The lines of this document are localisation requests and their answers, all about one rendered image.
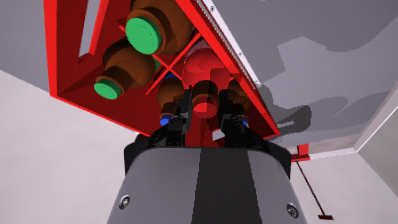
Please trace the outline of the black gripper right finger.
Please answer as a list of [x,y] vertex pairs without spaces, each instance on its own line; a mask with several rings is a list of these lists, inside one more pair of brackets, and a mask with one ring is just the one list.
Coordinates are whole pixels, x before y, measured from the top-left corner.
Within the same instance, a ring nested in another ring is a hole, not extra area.
[[257,149],[272,154],[279,160],[290,180],[291,153],[277,144],[263,140],[259,134],[245,126],[242,118],[236,116],[233,101],[228,100],[226,89],[220,90],[219,101],[218,121],[219,129],[225,134],[224,147]]

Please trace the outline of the white bottle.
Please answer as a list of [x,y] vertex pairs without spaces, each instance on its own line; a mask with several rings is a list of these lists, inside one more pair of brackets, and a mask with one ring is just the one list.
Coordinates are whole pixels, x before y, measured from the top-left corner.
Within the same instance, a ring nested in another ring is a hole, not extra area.
[[[148,137],[148,136],[145,136],[145,135],[140,134],[140,133],[138,133],[138,132],[135,132],[135,133],[136,133],[136,135],[137,135],[135,141],[140,140],[140,139],[145,138],[145,137]],[[134,142],[135,142],[135,141],[134,141]]]

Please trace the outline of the brown bottle with blue cap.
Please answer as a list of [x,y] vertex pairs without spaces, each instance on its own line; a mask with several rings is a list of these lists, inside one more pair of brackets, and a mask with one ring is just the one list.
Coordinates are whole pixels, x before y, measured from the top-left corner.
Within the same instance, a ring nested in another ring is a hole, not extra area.
[[179,99],[183,99],[185,89],[180,80],[170,70],[166,73],[157,92],[157,101],[162,108],[160,123],[165,125],[175,115]]
[[227,95],[228,99],[233,101],[236,116],[241,117],[244,121],[244,125],[247,126],[248,117],[245,110],[250,106],[251,100],[235,78],[229,82]]

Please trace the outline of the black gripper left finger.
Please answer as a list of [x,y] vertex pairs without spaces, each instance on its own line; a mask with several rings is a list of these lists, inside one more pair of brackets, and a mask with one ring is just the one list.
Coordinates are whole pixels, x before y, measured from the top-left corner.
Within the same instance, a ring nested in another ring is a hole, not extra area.
[[[167,124],[153,132],[149,137],[128,144],[124,149],[125,176],[136,158],[143,150],[156,146],[185,146],[185,133],[191,128],[192,91],[185,89],[183,99],[179,99],[176,114]],[[181,143],[182,136],[182,143]]]

